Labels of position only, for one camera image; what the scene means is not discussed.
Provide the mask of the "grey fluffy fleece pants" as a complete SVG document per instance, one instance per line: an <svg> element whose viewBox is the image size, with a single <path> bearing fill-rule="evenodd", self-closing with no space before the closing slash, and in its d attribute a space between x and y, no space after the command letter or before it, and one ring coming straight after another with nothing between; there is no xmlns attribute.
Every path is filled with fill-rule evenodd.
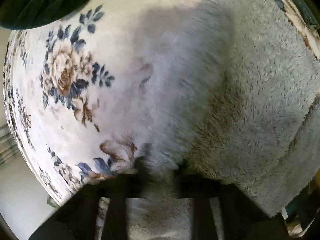
<svg viewBox="0 0 320 240"><path fill-rule="evenodd" d="M132 0L153 12L180 4L230 13L225 80L186 158L273 217L319 168L318 38L291 0Z"/></svg>

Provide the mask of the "floral cream bed blanket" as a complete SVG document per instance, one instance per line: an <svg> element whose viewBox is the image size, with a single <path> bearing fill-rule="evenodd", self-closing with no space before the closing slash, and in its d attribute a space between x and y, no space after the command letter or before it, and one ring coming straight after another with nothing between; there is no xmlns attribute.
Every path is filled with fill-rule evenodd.
<svg viewBox="0 0 320 240"><path fill-rule="evenodd" d="M90 0L71 16L11 33L8 126L57 203L141 156L165 185L181 161L189 164L229 66L229 17L219 4L149 12L132 0Z"/></svg>

